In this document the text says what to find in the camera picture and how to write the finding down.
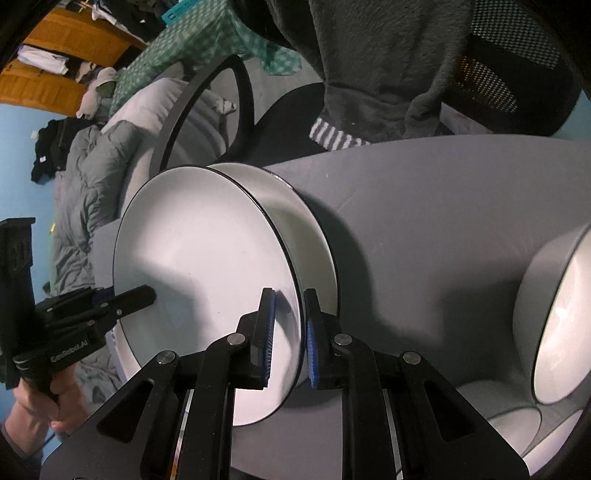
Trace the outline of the person's left hand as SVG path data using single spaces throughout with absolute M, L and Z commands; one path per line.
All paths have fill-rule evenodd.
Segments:
M 14 441 L 18 434 L 41 434 L 51 428 L 55 433 L 72 434 L 89 417 L 87 403 L 71 366 L 53 376 L 48 395 L 21 380 L 13 390 L 15 404 L 5 421 Z

